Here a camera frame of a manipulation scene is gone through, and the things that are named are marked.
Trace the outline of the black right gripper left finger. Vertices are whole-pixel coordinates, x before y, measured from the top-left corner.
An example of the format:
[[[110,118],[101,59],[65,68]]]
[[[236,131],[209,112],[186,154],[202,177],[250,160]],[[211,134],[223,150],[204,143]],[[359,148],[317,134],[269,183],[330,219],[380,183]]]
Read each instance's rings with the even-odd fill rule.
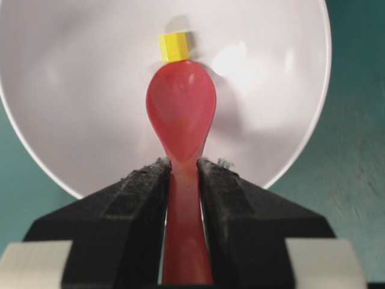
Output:
[[[25,241],[70,240],[63,288],[150,288],[158,282],[171,163],[160,158],[35,220]]]

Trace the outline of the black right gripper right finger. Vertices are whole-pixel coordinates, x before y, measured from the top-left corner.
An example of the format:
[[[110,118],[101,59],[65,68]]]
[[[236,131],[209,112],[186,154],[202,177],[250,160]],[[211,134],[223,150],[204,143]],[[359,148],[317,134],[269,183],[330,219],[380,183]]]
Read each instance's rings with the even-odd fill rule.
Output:
[[[206,158],[197,162],[216,288],[294,288],[286,238],[333,238],[326,218]]]

